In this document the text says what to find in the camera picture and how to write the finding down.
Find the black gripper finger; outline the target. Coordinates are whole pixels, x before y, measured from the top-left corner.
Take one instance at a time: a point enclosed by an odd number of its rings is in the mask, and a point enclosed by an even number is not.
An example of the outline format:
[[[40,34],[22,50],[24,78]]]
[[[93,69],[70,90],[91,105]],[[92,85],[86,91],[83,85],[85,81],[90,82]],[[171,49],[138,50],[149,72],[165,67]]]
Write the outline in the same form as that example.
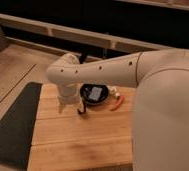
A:
[[[84,101],[80,101],[77,107],[77,112],[79,115],[86,113],[86,104]]]

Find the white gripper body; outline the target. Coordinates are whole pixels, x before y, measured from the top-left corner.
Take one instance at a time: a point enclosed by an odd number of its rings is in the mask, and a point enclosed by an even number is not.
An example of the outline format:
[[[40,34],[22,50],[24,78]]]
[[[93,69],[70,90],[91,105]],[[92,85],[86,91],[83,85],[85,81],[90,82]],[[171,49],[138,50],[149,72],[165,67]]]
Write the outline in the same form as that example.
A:
[[[79,90],[76,84],[58,85],[58,99],[62,105],[77,104],[79,102]]]

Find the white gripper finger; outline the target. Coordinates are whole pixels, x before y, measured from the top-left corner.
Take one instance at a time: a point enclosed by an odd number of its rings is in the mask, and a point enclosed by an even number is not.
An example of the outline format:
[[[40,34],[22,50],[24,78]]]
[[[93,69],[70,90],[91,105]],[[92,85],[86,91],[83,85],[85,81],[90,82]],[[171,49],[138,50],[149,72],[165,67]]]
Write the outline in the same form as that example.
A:
[[[63,105],[59,105],[59,107],[58,107],[58,112],[61,114],[62,111],[63,111]]]

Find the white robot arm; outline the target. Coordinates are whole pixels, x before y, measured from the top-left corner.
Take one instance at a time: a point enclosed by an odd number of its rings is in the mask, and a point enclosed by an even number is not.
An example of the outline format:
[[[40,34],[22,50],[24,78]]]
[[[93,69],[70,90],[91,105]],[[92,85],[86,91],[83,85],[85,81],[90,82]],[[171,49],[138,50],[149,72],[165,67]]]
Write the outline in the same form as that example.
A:
[[[134,171],[189,171],[189,50],[165,49],[81,64],[65,54],[47,69],[59,100],[77,100],[78,83],[136,89],[132,106]]]

